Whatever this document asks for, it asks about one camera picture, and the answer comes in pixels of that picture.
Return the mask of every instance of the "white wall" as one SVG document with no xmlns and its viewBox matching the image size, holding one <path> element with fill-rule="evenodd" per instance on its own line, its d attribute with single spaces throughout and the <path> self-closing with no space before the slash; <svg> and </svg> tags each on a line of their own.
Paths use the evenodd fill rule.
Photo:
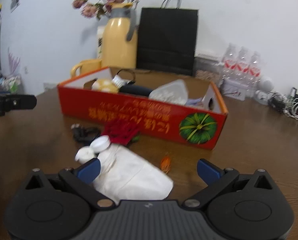
<svg viewBox="0 0 298 240">
<path fill-rule="evenodd" d="M 141 0 L 138 15 L 162 1 Z M 81 17 L 71 2 L 20 0 L 10 13 L 10 0 L 0 0 L 2 66 L 8 68 L 10 46 L 28 67 L 27 75 L 21 70 L 28 93 L 41 93 L 43 82 L 60 82 L 74 64 L 96 56 L 97 20 Z M 233 42 L 257 50 L 275 90 L 298 88 L 298 0 L 182 0 L 182 7 L 199 9 L 197 49 L 221 55 Z"/>
</svg>

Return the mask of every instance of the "white cap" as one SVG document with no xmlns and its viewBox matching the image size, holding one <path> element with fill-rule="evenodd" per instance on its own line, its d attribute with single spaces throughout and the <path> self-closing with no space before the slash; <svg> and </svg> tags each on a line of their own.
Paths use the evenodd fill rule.
<svg viewBox="0 0 298 240">
<path fill-rule="evenodd" d="M 76 162 L 79 161 L 79 163 L 84 164 L 90 161 L 92 158 L 95 158 L 95 152 L 89 146 L 85 146 L 79 149 L 74 160 Z"/>
<path fill-rule="evenodd" d="M 94 153 L 100 153 L 110 146 L 110 138 L 108 135 L 100 136 L 92 141 L 90 147 Z"/>
</svg>

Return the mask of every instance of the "white tissue paper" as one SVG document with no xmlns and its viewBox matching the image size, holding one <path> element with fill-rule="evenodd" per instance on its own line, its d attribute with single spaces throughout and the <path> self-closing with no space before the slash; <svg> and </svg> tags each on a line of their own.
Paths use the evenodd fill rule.
<svg viewBox="0 0 298 240">
<path fill-rule="evenodd" d="M 101 172 L 93 185 L 116 204 L 121 199 L 162 200 L 173 188 L 172 179 L 123 146 L 111 144 L 98 159 Z"/>
</svg>

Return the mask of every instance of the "white box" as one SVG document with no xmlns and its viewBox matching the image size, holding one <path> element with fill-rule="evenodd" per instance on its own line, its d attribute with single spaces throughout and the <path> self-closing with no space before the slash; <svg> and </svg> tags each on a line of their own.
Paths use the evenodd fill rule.
<svg viewBox="0 0 298 240">
<path fill-rule="evenodd" d="M 235 80 L 225 79 L 222 85 L 221 92 L 226 97 L 244 101 L 247 89 L 247 85 L 240 84 Z"/>
</svg>

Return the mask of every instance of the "thermos handle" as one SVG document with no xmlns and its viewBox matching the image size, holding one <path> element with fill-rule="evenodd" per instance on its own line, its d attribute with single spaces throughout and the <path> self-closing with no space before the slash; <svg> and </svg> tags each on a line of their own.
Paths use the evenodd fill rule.
<svg viewBox="0 0 298 240">
<path fill-rule="evenodd" d="M 129 10 L 129 14 L 130 14 L 130 27 L 129 27 L 129 31 L 127 33 L 126 40 L 131 41 L 133 33 L 136 28 L 136 11 L 131 8 L 128 8 L 127 10 Z"/>
</svg>

